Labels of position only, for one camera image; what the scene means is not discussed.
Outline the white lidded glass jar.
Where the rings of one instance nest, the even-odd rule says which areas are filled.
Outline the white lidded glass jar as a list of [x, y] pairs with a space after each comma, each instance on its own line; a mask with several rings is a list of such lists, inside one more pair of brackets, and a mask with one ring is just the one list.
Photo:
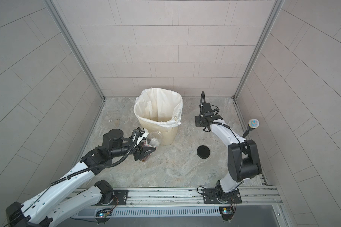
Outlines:
[[147, 136], [144, 146], [157, 148], [160, 146], [162, 139], [163, 139], [163, 134], [160, 131], [153, 131]]

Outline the black round jar lid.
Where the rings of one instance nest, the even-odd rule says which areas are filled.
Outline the black round jar lid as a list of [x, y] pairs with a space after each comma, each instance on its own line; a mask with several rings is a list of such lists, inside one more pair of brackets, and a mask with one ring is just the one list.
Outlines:
[[208, 159], [210, 156], [210, 149], [205, 145], [201, 145], [197, 148], [197, 155], [201, 159]]

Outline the black lidded glass jar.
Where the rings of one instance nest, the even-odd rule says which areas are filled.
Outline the black lidded glass jar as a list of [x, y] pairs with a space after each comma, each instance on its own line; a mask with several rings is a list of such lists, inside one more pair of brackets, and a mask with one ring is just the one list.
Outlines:
[[106, 112], [103, 116], [102, 116], [102, 121], [104, 123], [104, 125], [111, 129], [114, 128], [118, 128], [120, 125], [120, 120], [117, 116], [115, 116], [115, 114], [111, 111]]

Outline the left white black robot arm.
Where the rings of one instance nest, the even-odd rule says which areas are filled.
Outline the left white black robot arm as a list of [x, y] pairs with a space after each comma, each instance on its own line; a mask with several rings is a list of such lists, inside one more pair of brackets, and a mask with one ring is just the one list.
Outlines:
[[69, 195], [85, 182], [106, 168], [116, 167], [128, 156], [135, 160], [145, 158], [156, 150], [146, 145], [149, 132], [138, 127], [130, 137], [124, 137], [120, 129], [112, 129], [103, 135], [102, 145], [84, 155], [62, 178], [24, 203], [14, 202], [6, 209], [8, 227], [55, 227], [77, 212], [93, 205], [105, 206], [97, 219], [107, 216], [120, 204], [126, 203], [127, 191], [117, 193], [106, 180], [69, 198]]

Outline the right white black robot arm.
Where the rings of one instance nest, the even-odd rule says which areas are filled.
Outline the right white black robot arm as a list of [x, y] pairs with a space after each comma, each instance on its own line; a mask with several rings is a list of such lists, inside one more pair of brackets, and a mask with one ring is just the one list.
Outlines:
[[218, 114], [219, 109], [212, 109], [206, 101], [200, 102], [200, 113], [195, 117], [195, 125], [203, 131], [214, 133], [227, 148], [228, 173], [217, 182], [215, 187], [217, 199], [220, 202], [228, 201], [244, 180], [252, 179], [262, 172], [260, 157], [256, 142], [239, 136], [230, 126], [226, 125]]

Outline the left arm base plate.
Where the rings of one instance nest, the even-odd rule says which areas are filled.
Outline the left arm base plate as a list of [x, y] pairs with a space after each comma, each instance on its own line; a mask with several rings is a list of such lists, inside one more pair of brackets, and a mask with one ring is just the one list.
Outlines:
[[103, 195], [94, 206], [126, 205], [128, 193], [128, 190], [114, 190], [112, 193]]

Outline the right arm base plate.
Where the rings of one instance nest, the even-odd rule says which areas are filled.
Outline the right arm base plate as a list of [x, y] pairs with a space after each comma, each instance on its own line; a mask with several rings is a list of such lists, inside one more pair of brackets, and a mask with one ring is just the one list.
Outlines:
[[231, 204], [242, 203], [241, 195], [238, 189], [224, 193], [221, 189], [202, 189], [204, 204]]

